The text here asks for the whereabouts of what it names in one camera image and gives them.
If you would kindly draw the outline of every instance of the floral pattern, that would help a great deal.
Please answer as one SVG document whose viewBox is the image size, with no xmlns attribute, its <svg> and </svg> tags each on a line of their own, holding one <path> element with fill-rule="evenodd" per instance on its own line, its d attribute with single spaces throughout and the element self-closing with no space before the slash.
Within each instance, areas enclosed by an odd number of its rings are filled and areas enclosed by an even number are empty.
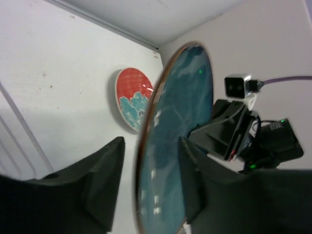
<svg viewBox="0 0 312 234">
<path fill-rule="evenodd" d="M 123 118 L 134 130 L 140 131 L 148 104 L 147 97 L 142 95 L 141 92 L 136 92 L 130 100 L 126 97 L 121 97 L 119 101 Z"/>
</svg>

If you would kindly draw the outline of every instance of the camera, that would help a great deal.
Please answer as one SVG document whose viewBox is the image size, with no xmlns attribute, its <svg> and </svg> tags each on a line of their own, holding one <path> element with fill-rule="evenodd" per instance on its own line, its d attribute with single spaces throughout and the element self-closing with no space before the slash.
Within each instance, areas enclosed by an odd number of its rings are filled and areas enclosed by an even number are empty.
<svg viewBox="0 0 312 234">
<path fill-rule="evenodd" d="M 248 81 L 252 78 L 249 74 L 232 74 L 224 79 L 225 94 L 228 98 L 244 99 L 251 94 Z"/>
</svg>

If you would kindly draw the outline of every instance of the plate rim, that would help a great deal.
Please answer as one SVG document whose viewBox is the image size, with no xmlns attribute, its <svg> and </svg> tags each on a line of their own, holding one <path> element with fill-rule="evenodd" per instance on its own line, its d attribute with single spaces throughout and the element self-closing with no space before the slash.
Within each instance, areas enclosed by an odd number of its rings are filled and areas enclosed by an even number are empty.
<svg viewBox="0 0 312 234">
<path fill-rule="evenodd" d="M 133 175 L 134 179 L 133 179 L 132 188 L 133 188 L 133 194 L 134 194 L 134 198 L 133 198 L 133 206 L 134 206 L 134 211 L 135 211 L 134 217 L 135 217 L 136 226 L 137 226 L 139 234 L 145 234 L 144 228 L 142 225 L 142 221 L 141 221 L 141 218 L 139 215 L 138 196 L 139 196 L 139 179 L 141 176 L 141 167 L 142 167 L 143 159 L 144 159 L 145 143 L 146 143 L 146 140 L 149 136 L 150 122 L 152 121 L 153 112 L 155 110 L 156 104 L 158 103 L 160 94 L 162 92 L 164 84 L 165 84 L 165 82 L 169 76 L 169 73 L 170 73 L 173 65 L 175 64 L 175 62 L 177 61 L 177 59 L 179 58 L 181 53 L 189 46 L 200 46 L 204 49 L 204 51 L 208 55 L 209 62 L 210 62 L 210 68 L 211 68 L 211 72 L 212 72 L 212 82 L 213 82 L 213 87 L 214 87 L 214 76 L 213 76 L 212 62 L 210 60 L 211 56 L 208 53 L 206 47 L 203 45 L 203 43 L 200 41 L 196 41 L 196 40 L 185 43 L 181 47 L 179 47 L 175 51 L 175 53 L 170 57 L 170 60 L 168 61 L 165 68 L 163 69 L 162 73 L 160 74 L 158 81 L 154 87 L 154 91 L 151 95 L 151 98 L 149 99 L 148 107 L 146 109 L 147 112 L 145 113 L 145 116 L 144 116 L 144 122 L 141 125 L 140 135 L 139 135 L 138 144 L 137 144 L 137 150 L 136 150 L 136 154 L 135 154 L 136 161 L 134 162 L 134 175 Z M 183 229 L 183 224 L 185 222 L 186 222 L 186 218 L 183 219 L 183 222 L 181 223 L 181 226 L 176 231 L 176 233 L 179 233 L 181 231 L 181 229 Z"/>
<path fill-rule="evenodd" d="M 120 106 L 119 106 L 119 100 L 118 100 L 118 96 L 117 96 L 117 81 L 118 81 L 119 75 L 120 75 L 124 70 L 127 70 L 127 69 L 135 69 L 135 70 L 138 70 L 139 72 L 141 72 L 141 73 L 147 78 L 147 80 L 149 81 L 149 83 L 150 83 L 151 86 L 152 86 L 152 83 L 151 83 L 150 79 L 148 79 L 148 77 L 147 77 L 141 70 L 139 70 L 139 69 L 137 69 L 137 68 L 135 68 L 135 67 L 123 68 L 123 69 L 118 73 L 118 75 L 117 75 L 117 77 L 116 77 L 116 80 L 115 80 L 115 100 L 116 100 L 117 108 L 118 108 L 118 110 L 119 110 L 119 112 L 120 112 L 120 115 L 121 115 L 121 117 L 123 118 L 123 120 L 127 123 L 127 125 L 128 125 L 131 129 L 133 129 L 133 130 L 136 131 L 136 132 L 140 132 L 140 129 L 136 129 L 136 128 L 132 127 L 132 126 L 128 123 L 128 121 L 126 120 L 126 118 L 123 116 L 122 110 L 121 110 L 121 108 L 120 108 Z"/>
</svg>

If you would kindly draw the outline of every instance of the black holder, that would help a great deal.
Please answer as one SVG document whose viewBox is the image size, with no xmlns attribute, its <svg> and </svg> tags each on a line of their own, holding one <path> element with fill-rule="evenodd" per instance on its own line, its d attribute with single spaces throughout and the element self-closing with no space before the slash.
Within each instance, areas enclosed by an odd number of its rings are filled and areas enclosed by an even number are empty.
<svg viewBox="0 0 312 234">
<path fill-rule="evenodd" d="M 212 120 L 190 131 L 188 138 L 205 152 L 230 161 L 243 150 L 242 142 L 248 140 L 256 118 L 256 112 L 249 111 L 243 102 L 218 99 Z"/>
<path fill-rule="evenodd" d="M 112 230 L 125 141 L 41 180 L 0 176 L 0 233 L 105 234 Z"/>
<path fill-rule="evenodd" d="M 311 170 L 238 174 L 183 137 L 178 154 L 192 234 L 312 233 Z"/>
</svg>

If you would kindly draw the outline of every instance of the webcam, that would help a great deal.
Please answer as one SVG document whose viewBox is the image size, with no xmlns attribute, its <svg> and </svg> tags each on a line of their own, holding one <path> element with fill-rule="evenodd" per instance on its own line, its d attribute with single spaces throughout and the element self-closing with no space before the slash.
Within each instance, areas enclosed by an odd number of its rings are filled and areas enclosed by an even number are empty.
<svg viewBox="0 0 312 234">
<path fill-rule="evenodd" d="M 232 74 L 224 79 L 225 93 L 228 98 L 244 99 L 251 92 L 248 89 L 248 81 L 252 78 L 249 74 Z"/>
<path fill-rule="evenodd" d="M 224 85 L 228 98 L 244 99 L 251 93 L 258 93 L 264 82 L 252 79 L 249 74 L 232 74 L 225 77 Z"/>
</svg>

